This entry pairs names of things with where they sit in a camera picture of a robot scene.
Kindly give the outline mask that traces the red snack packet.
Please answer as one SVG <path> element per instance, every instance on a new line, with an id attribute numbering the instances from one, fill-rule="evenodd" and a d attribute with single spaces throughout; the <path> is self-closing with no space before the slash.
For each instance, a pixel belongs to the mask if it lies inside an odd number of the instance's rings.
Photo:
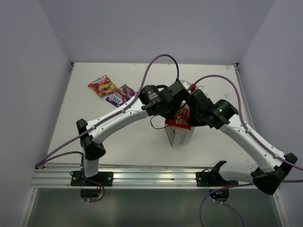
<path id="1" fill-rule="evenodd" d="M 174 128 L 191 130 L 190 109 L 188 105 L 180 108 L 173 120 L 165 120 L 165 124 Z"/>

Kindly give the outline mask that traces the purple Fox's candy bag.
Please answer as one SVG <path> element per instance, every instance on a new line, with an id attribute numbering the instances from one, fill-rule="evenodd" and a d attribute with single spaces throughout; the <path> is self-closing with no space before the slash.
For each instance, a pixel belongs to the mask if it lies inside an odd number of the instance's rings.
<path id="1" fill-rule="evenodd" d="M 128 85 L 124 84 L 117 91 L 110 94 L 106 98 L 106 101 L 108 101 L 115 107 L 120 107 L 135 95 L 136 95 L 136 92 L 132 88 L 130 88 Z"/>

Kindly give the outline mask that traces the white coffee paper bag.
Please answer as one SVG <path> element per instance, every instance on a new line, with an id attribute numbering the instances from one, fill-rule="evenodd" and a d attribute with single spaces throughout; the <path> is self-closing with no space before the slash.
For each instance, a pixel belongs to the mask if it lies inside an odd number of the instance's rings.
<path id="1" fill-rule="evenodd" d="M 190 126 L 189 124 L 188 125 L 176 124 L 175 121 L 172 120 L 165 120 L 164 125 L 162 127 L 155 127 L 153 125 L 153 119 L 155 117 L 158 117 L 158 115 L 150 118 L 150 124 L 152 128 L 154 128 L 155 130 L 164 129 L 167 134 L 170 146 L 172 148 L 180 147 L 190 142 L 195 127 Z"/>

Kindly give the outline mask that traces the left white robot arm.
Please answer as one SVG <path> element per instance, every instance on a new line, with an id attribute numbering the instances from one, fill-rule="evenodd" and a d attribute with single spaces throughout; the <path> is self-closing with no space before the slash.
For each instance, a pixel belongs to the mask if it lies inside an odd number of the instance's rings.
<path id="1" fill-rule="evenodd" d="M 146 85 L 135 97 L 110 113 L 92 121 L 76 122 L 84 151 L 81 179 L 92 186 L 98 181 L 99 159 L 105 155 L 103 142 L 125 126 L 151 116 L 173 119 L 189 96 L 190 85 L 175 81 L 172 85 Z"/>

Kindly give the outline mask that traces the orange Fox's candy bag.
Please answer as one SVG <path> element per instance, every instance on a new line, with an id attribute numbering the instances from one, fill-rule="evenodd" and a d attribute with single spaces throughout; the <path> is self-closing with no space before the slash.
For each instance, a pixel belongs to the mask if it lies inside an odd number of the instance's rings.
<path id="1" fill-rule="evenodd" d="M 118 90 L 117 86 L 109 79 L 107 75 L 103 75 L 93 82 L 88 84 L 95 93 L 100 96 L 108 96 Z"/>

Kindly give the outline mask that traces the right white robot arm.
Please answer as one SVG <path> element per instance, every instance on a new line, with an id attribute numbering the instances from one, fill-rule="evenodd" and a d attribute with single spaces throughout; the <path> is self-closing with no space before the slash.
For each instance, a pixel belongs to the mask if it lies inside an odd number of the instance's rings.
<path id="1" fill-rule="evenodd" d="M 221 131 L 255 161 L 250 166 L 219 161 L 210 171 L 202 172 L 200 178 L 218 186 L 229 181 L 252 183 L 263 193 L 274 194 L 298 158 L 293 153 L 285 154 L 270 145 L 226 100 L 213 103 L 197 89 L 189 95 L 188 105 L 194 126 L 209 126 Z"/>

